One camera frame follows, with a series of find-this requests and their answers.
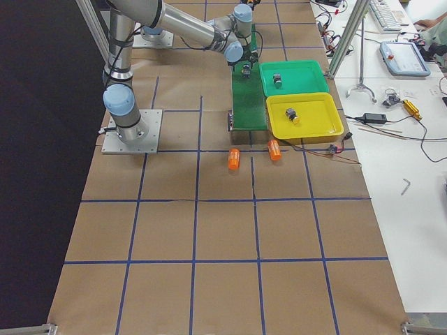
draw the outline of person's arm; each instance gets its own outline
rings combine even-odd
[[[425,29],[430,29],[430,28],[434,27],[435,25],[437,25],[438,23],[440,23],[440,21],[442,21],[446,17],[447,17],[447,12],[445,12],[443,15],[441,15],[437,19],[433,19],[433,20],[418,20],[418,21],[414,22],[414,24],[418,24],[421,27],[425,27]]]

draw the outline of blue joint cap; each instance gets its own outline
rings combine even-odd
[[[103,100],[110,113],[118,117],[127,115],[135,105],[132,90],[123,84],[110,85],[104,91]]]
[[[241,3],[235,7],[234,16],[239,21],[249,23],[253,20],[253,11],[249,5]]]
[[[244,54],[244,50],[242,49],[242,45],[239,41],[232,42],[223,52],[226,60],[230,63],[235,63],[236,61],[242,58]]]
[[[149,27],[146,27],[146,26],[144,26],[142,28],[142,30],[145,31],[146,35],[160,35],[161,32],[163,31],[162,28],[149,28]]]

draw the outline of person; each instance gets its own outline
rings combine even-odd
[[[420,37],[427,44],[428,54],[444,69],[447,68],[447,12],[433,20],[418,20],[415,25],[422,27]]]

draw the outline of green conveyor belt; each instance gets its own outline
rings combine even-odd
[[[253,24],[251,31],[251,50],[256,50],[256,34]],[[265,114],[265,98],[259,63],[251,69],[250,78],[243,78],[244,62],[235,66],[232,74],[233,90],[233,131],[265,131],[268,129]]]

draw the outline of white table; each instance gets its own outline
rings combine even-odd
[[[397,0],[387,0],[392,9],[402,9]],[[348,0],[345,13],[332,17],[330,29],[340,34],[346,26],[355,1]],[[312,5],[315,15],[321,10]],[[381,35],[367,14],[366,38],[378,41],[395,40],[397,34]],[[412,25],[403,31],[414,31]],[[447,137],[447,107],[439,91],[443,76],[436,64],[430,64],[432,74],[426,78],[396,78],[392,76],[379,53],[379,44],[365,41],[365,84],[378,99],[373,104],[369,94],[348,88],[358,83],[360,68],[360,37],[352,42],[355,52],[345,57],[336,75],[344,113],[352,117],[364,112],[386,114],[389,120],[408,116],[401,105],[387,110],[381,105],[385,89],[394,88],[419,108],[427,137]],[[407,313],[447,312],[447,160],[431,163],[420,150],[420,142],[399,140],[360,130],[358,122],[350,121],[349,130],[372,198],[374,210],[390,258],[397,286]],[[423,129],[413,119],[386,128],[402,131],[403,135],[422,137]],[[447,142],[425,142],[424,148],[435,158],[447,156]],[[406,186],[403,178],[411,182]]]

